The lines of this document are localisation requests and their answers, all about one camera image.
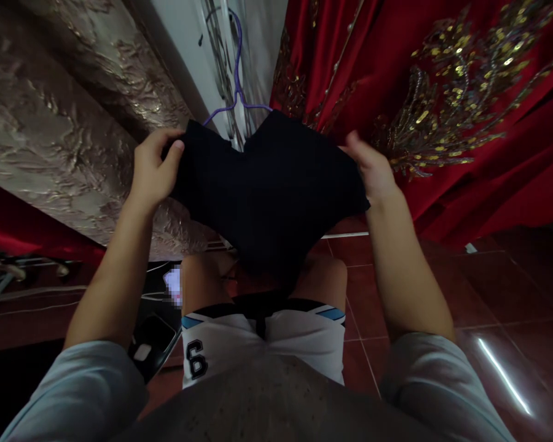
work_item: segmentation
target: gray shirt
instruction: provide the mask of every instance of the gray shirt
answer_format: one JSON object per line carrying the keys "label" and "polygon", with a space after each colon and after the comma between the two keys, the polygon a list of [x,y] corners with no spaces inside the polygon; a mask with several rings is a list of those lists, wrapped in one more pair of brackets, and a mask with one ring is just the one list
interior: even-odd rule
{"label": "gray shirt", "polygon": [[263,355],[178,393],[137,422],[143,378],[119,345],[63,351],[1,441],[513,441],[459,347],[411,333],[391,347],[383,401],[295,357]]}

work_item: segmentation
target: white shorts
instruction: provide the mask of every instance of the white shorts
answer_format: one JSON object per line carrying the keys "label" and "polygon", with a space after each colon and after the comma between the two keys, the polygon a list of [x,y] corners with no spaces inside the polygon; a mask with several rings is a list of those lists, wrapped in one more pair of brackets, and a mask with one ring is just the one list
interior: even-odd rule
{"label": "white shorts", "polygon": [[182,318],[184,380],[190,387],[270,352],[293,355],[331,380],[344,385],[342,351],[344,313],[316,301],[288,299],[283,309],[265,318],[265,339],[256,321],[234,304],[217,304]]}

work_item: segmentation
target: hand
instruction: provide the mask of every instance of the hand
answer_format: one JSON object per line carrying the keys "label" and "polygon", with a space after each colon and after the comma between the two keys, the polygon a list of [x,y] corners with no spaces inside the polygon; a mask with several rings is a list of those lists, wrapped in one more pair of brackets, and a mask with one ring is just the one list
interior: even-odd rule
{"label": "hand", "polygon": [[358,165],[371,204],[399,190],[384,155],[362,141],[356,131],[346,136],[346,143],[340,148]]}
{"label": "hand", "polygon": [[184,131],[180,129],[157,129],[135,148],[133,183],[127,198],[133,207],[153,213],[172,192],[180,158],[184,152],[184,143],[175,141],[164,161],[162,161],[162,149],[169,139],[182,134]]}

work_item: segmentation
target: red fabric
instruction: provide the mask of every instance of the red fabric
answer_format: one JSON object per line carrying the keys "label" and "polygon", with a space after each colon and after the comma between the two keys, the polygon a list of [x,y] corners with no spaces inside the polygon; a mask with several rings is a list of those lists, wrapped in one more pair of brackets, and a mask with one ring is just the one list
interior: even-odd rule
{"label": "red fabric", "polygon": [[[289,2],[285,22],[291,48],[289,73],[305,78],[303,113],[308,123],[324,102],[315,128],[326,127],[336,101],[350,84],[356,83],[329,136],[342,143],[348,132],[357,129],[364,139],[369,139],[376,117],[387,115],[393,119],[401,108],[410,67],[417,63],[411,54],[421,49],[436,20],[457,18],[471,4],[466,21],[472,22],[473,33],[485,33],[496,23],[507,2],[364,0],[325,101],[324,91],[359,1]],[[315,29],[311,25],[313,4],[318,5]],[[529,78],[553,60],[553,19],[538,37],[526,58],[530,64],[522,71],[522,80],[500,96],[496,109],[503,109]],[[291,93],[298,90],[294,87]],[[535,226],[553,221],[551,95],[553,70],[497,126],[494,132],[506,131],[507,137],[473,150],[473,163],[427,169],[433,172],[432,177],[414,178],[411,182],[397,177],[423,237],[462,246],[478,236],[514,225]],[[275,85],[271,106],[282,110],[282,97]]]}
{"label": "red fabric", "polygon": [[95,267],[104,247],[0,187],[0,250],[75,260]]}

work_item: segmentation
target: beige brocade fabric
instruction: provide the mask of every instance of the beige brocade fabric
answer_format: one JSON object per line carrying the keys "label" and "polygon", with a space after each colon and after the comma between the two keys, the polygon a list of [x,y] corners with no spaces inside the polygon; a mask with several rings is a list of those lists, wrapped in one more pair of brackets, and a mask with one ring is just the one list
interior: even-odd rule
{"label": "beige brocade fabric", "polygon": [[[55,27],[52,22],[23,20],[0,6],[0,186],[106,245],[130,189],[137,145],[123,125],[148,132],[185,122],[188,111],[120,1],[49,4],[60,10],[66,4],[68,18],[77,15],[77,26],[67,27],[78,41],[70,51],[81,60],[73,75],[34,37],[31,26]],[[65,50],[74,39],[58,29],[57,46]],[[71,54],[67,63],[74,65]],[[84,87],[74,77],[84,78]],[[179,258],[204,246],[188,212],[164,203],[150,259]]]}

